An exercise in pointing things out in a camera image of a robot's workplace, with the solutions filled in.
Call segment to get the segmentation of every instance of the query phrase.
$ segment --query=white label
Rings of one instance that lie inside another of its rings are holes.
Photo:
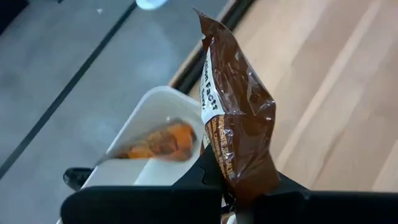
[[[209,137],[207,137],[207,134],[205,132],[205,134],[203,135],[203,147],[206,149],[206,147],[210,144],[210,139]]]
[[[201,120],[206,124],[212,117],[225,114],[220,103],[220,97],[216,90],[211,66],[211,52],[207,49],[207,55],[200,79],[200,103]]]

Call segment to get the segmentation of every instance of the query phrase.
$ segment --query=black plastic object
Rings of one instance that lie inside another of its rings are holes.
[[[88,177],[93,172],[93,169],[84,167],[72,167],[63,173],[63,181],[73,190],[80,190]]]
[[[223,181],[211,147],[170,187],[88,187],[61,207],[63,224],[220,223]]]
[[[376,192],[290,192],[262,196],[243,223],[397,223],[398,194]]]
[[[0,0],[0,35],[28,4],[26,0]]]
[[[314,192],[279,175],[279,189],[236,208],[238,223],[398,222],[398,194]],[[61,218],[63,224],[220,223],[221,194],[228,192],[221,177],[209,145],[173,186],[89,187],[64,201]]]

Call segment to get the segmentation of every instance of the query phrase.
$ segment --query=brown plastic wrapper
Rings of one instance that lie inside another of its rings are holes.
[[[238,205],[277,188],[269,153],[275,101],[232,32],[198,12],[206,60],[200,82],[201,118],[221,172]]]

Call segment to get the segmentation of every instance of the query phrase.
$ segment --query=plastic packaging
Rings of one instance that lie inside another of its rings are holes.
[[[200,81],[201,118],[221,172],[238,205],[277,188],[269,153],[275,101],[232,32],[198,12],[206,60]]]
[[[186,161],[192,157],[195,132],[188,123],[175,119],[162,124],[147,134],[125,142],[110,159],[148,159],[158,157],[168,161]]]

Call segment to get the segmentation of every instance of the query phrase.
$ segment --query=white object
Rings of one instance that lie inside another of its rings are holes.
[[[136,0],[138,7],[144,10],[154,10],[162,6],[167,0]]]
[[[204,133],[199,103],[169,86],[148,91],[136,106],[122,130],[107,150],[110,153],[134,136],[149,132],[174,118],[193,127],[197,138]],[[195,144],[193,156],[185,162],[159,159],[110,159],[95,167],[83,187],[93,185],[172,185],[196,162],[200,142]]]
[[[200,78],[200,103],[201,120],[205,124],[212,117],[225,114],[214,83],[210,48],[207,49],[206,60]]]
[[[238,224],[237,221],[236,221],[236,215],[231,215],[228,218],[228,221],[226,222],[226,224]]]

